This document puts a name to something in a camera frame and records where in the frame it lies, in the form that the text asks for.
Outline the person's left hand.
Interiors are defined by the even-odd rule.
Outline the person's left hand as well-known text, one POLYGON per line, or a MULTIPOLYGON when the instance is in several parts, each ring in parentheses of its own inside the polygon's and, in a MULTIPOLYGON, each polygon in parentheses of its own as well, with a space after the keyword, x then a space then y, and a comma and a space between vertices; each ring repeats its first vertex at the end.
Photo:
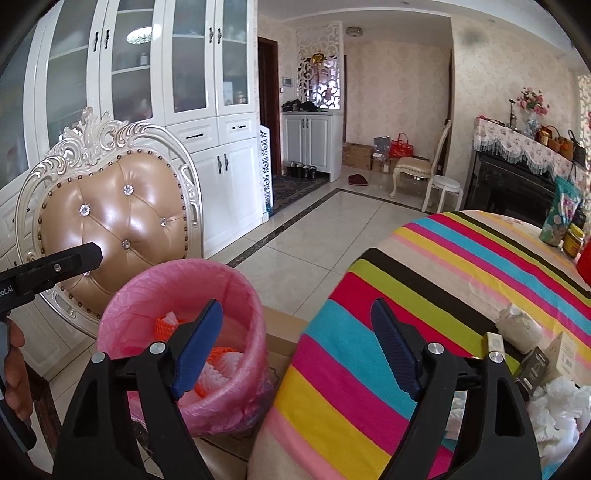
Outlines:
POLYGON ((4 363, 6 402, 20 420, 28 422, 33 405, 26 363, 21 353, 25 337, 12 320, 8 320, 7 324, 10 326, 10 352, 4 363))

